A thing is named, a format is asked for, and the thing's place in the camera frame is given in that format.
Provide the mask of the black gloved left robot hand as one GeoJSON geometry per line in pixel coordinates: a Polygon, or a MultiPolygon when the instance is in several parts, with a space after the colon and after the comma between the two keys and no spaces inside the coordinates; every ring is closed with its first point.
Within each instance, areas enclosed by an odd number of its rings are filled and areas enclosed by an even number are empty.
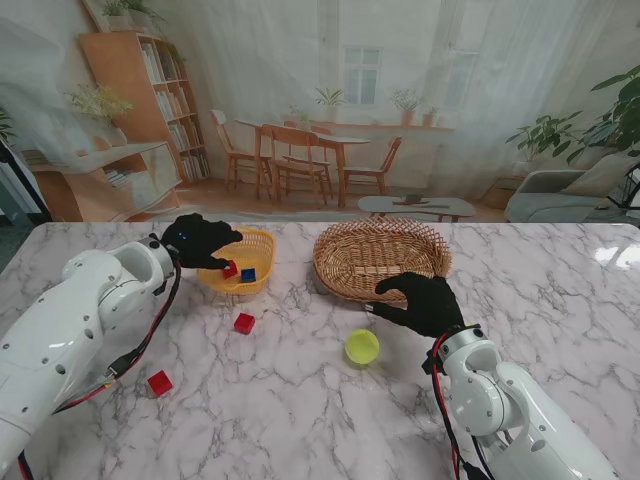
{"type": "Polygon", "coordinates": [[[228,223],[212,222],[193,213],[179,216],[165,230],[160,242],[183,268],[223,270],[229,261],[214,257],[214,253],[242,240],[242,233],[228,223]]]}

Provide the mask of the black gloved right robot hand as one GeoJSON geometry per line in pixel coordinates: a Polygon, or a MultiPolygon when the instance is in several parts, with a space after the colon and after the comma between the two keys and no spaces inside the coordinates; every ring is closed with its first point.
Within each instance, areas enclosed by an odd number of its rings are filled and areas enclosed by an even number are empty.
{"type": "Polygon", "coordinates": [[[465,327],[456,296],[443,277],[429,278],[405,272],[384,279],[375,287],[377,295],[389,290],[398,290],[406,297],[405,309],[382,302],[367,303],[365,309],[395,325],[434,339],[465,327]]]}

